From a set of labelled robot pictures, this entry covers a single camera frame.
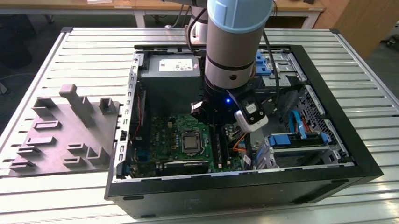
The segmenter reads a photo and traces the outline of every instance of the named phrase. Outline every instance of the motherboard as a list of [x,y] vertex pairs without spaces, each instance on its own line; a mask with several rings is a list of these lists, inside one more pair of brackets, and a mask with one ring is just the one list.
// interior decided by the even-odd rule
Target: motherboard
[[[226,125],[224,129],[225,133],[230,133],[233,126]],[[173,169],[178,174],[184,174],[182,169],[188,173],[241,170],[238,154],[232,155],[226,167],[214,166],[208,126],[190,115],[152,117],[149,148],[138,150],[134,159],[140,177],[173,175]],[[165,167],[172,173],[161,172]]]

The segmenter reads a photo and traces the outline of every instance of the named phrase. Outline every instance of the aluminum slotted table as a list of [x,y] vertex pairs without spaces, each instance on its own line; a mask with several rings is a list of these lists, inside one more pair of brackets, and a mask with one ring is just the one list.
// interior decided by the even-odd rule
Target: aluminum slotted table
[[[168,217],[172,223],[393,223],[399,218],[399,101],[340,34],[268,29],[272,44],[301,44],[357,130],[384,176],[316,204]],[[60,34],[0,137],[0,175],[36,116],[36,97],[76,84],[90,102],[122,101],[136,44],[184,44],[182,29],[73,28]],[[0,179],[0,223],[128,223],[104,200],[106,172]]]

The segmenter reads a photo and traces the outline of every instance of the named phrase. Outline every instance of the cpu socket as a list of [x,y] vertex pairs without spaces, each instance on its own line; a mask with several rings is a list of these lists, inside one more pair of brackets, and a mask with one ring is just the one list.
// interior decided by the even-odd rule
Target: cpu socket
[[200,133],[190,132],[181,134],[181,152],[188,156],[193,156],[197,152],[200,152]]

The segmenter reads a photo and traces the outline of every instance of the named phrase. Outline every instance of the open computer tower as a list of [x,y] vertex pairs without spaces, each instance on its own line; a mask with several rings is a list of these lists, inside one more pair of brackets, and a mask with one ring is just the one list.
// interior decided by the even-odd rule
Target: open computer tower
[[[226,149],[214,152],[209,127],[189,115],[202,59],[180,45],[134,47],[105,188],[105,199],[133,218],[313,203],[383,175],[302,47],[272,46],[272,53],[281,96],[250,134],[248,168],[232,149],[242,144],[236,125],[225,125]],[[264,46],[257,56],[264,67],[250,86],[266,99],[274,77]],[[292,128],[297,116],[305,136]]]

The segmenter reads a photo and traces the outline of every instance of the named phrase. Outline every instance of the power supply label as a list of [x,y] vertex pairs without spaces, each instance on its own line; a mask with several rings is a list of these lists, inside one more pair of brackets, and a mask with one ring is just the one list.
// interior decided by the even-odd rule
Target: power supply label
[[161,59],[160,71],[192,71],[192,59]]

